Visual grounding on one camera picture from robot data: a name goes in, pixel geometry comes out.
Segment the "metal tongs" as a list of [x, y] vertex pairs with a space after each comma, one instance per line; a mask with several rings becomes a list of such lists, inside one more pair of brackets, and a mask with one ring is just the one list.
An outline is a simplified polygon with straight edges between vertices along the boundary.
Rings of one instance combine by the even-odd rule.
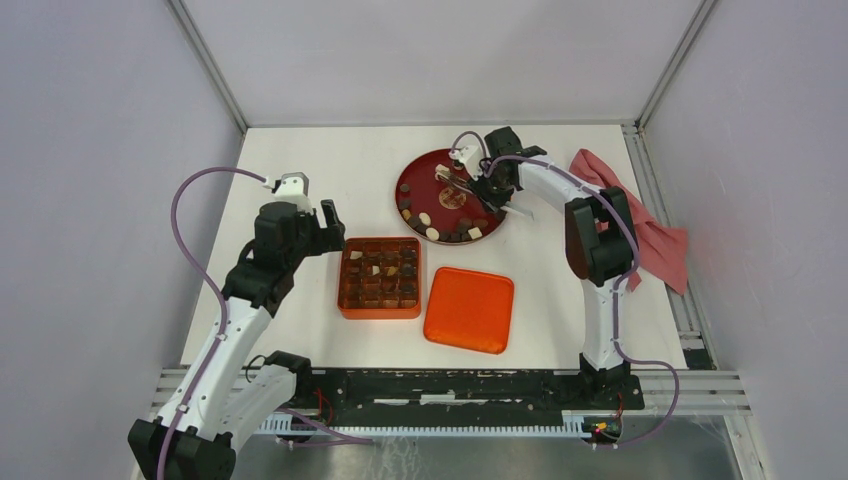
[[535, 220], [535, 216], [532, 211], [519, 207], [518, 205], [514, 205], [509, 201], [507, 201], [504, 205], [497, 207], [493, 203], [483, 199], [472, 191], [471, 187], [469, 186], [466, 180], [463, 180], [458, 175], [452, 173], [450, 170], [446, 170], [442, 165], [438, 165], [435, 169], [435, 172], [436, 171], [444, 171], [449, 175], [450, 180], [448, 182], [443, 183], [453, 187], [455, 190], [459, 190], [463, 193], [475, 197], [485, 208], [487, 208], [493, 214], [504, 212], [515, 214], [521, 217], [526, 217], [529, 218], [531, 221]]

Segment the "round red tray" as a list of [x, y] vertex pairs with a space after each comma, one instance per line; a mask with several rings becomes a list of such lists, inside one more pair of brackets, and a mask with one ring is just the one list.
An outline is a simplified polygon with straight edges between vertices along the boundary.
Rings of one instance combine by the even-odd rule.
[[[506, 213], [486, 212], [475, 197], [434, 178], [435, 169], [442, 165], [463, 180], [469, 179], [452, 166], [448, 153], [447, 149], [433, 150], [408, 164], [396, 182], [395, 205], [403, 221], [422, 238], [443, 245], [466, 245], [494, 233]], [[420, 222], [421, 212], [431, 217], [430, 226]]]

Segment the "orange chocolate box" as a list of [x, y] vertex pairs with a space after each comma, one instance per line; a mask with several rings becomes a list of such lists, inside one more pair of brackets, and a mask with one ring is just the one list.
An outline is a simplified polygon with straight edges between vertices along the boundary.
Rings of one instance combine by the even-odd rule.
[[[362, 251], [363, 257], [351, 260], [352, 251]], [[404, 276], [405, 264], [416, 267], [417, 273]], [[374, 265], [380, 273], [371, 275]], [[387, 276], [389, 267], [397, 274]], [[337, 307], [348, 320], [411, 320], [422, 311], [423, 302], [422, 248], [413, 237], [353, 237], [346, 241], [341, 254]]]

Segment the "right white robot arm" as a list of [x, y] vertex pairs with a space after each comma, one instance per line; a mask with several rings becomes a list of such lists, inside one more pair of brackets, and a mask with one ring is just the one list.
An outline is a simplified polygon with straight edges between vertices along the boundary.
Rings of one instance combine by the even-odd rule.
[[585, 338], [577, 392], [602, 408], [631, 373], [620, 339], [626, 283], [636, 273], [640, 250], [626, 192], [600, 187], [559, 167], [546, 150], [525, 146], [510, 127], [480, 137], [476, 145], [449, 149], [453, 165], [468, 175], [471, 192], [491, 213], [506, 211], [517, 192], [529, 192], [562, 214], [565, 255], [581, 280]]

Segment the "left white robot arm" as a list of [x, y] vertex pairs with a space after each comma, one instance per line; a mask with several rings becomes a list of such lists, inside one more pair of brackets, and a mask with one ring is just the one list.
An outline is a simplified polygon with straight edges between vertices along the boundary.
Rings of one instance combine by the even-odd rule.
[[320, 205], [323, 222], [303, 202], [260, 208], [254, 237], [226, 276], [222, 311], [196, 360], [156, 416], [130, 429], [128, 443], [144, 478], [228, 479], [239, 451], [277, 407], [302, 407], [312, 399], [310, 361], [285, 352], [272, 353], [238, 394], [232, 389], [302, 262], [345, 247], [334, 202]]

